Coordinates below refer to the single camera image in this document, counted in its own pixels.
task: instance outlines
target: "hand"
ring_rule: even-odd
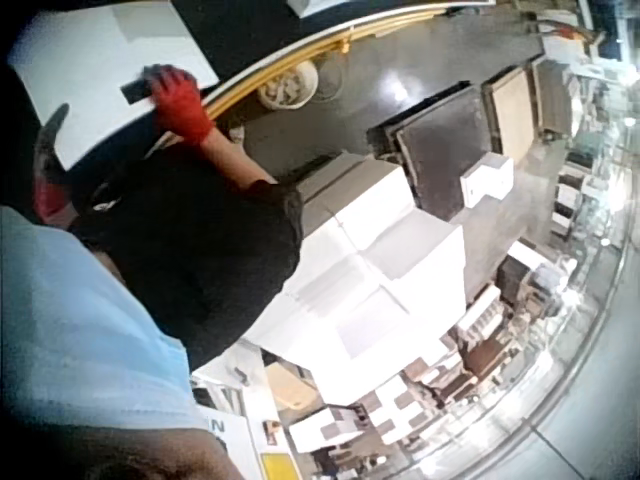
[[[145,68],[143,75],[151,86],[161,125],[185,142],[199,145],[214,124],[202,108],[196,79],[171,65]]]
[[[56,155],[56,136],[69,114],[65,103],[38,132],[33,158],[33,207],[45,225],[67,229],[77,216],[66,182],[66,172]]]

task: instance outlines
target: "black shirt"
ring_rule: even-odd
[[[298,265],[295,188],[259,181],[239,192],[185,145],[138,162],[100,200],[115,204],[70,231],[111,257],[192,370],[234,343]]]

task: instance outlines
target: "bowl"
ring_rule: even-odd
[[[291,68],[300,78],[300,94],[294,103],[286,104],[284,102],[276,102],[267,96],[267,85],[264,84],[258,88],[258,98],[260,103],[270,110],[297,110],[305,105],[318,89],[318,70],[310,60],[306,60],[295,67]]]

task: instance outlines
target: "sign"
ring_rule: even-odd
[[[198,405],[209,430],[220,441],[246,480],[262,480],[262,470],[251,440],[247,419]]]

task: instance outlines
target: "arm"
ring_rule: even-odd
[[[258,180],[277,183],[260,165],[231,143],[217,128],[212,128],[205,139],[200,142],[202,153],[240,190],[247,190]]]
[[[258,180],[276,183],[260,165],[233,145],[207,117],[195,79],[172,66],[145,70],[162,125],[197,146],[222,175],[247,190]]]

